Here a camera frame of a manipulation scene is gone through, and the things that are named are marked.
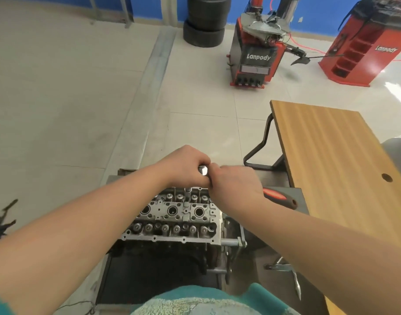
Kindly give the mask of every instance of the stack of tires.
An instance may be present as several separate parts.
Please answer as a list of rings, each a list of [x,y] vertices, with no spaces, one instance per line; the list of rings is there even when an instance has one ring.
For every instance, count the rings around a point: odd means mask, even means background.
[[[189,15],[183,38],[198,47],[215,47],[224,39],[231,0],[187,0]]]

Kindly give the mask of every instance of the red machine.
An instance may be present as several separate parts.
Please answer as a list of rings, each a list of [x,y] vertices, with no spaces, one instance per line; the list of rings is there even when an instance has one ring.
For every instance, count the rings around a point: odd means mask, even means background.
[[[327,52],[339,57],[319,64],[334,82],[368,87],[401,52],[401,0],[361,0],[349,15]]]
[[[298,47],[283,42],[298,0],[281,0],[276,12],[262,15],[263,0],[250,0],[235,26],[229,61],[232,86],[264,88],[271,81],[285,52],[297,55],[293,64],[310,59]]]

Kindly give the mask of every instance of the teal shirt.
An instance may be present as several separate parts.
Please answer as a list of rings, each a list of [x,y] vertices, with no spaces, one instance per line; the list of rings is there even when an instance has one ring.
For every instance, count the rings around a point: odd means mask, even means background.
[[[257,283],[240,296],[209,287],[182,286],[155,296],[132,315],[299,315]],[[0,302],[0,315],[14,315]]]

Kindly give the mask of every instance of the red and black handle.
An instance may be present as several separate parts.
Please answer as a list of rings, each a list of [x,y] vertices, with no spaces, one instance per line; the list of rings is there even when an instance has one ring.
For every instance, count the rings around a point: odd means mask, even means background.
[[[295,201],[292,197],[282,192],[273,189],[263,188],[263,195],[265,196],[266,199],[271,200],[272,202],[275,202],[289,209],[295,210],[298,207],[297,201]]]

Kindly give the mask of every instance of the engine block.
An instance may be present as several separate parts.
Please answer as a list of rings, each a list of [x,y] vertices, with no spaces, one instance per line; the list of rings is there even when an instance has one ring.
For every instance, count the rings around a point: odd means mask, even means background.
[[[156,195],[125,230],[121,240],[222,245],[222,212],[208,189],[168,188]]]

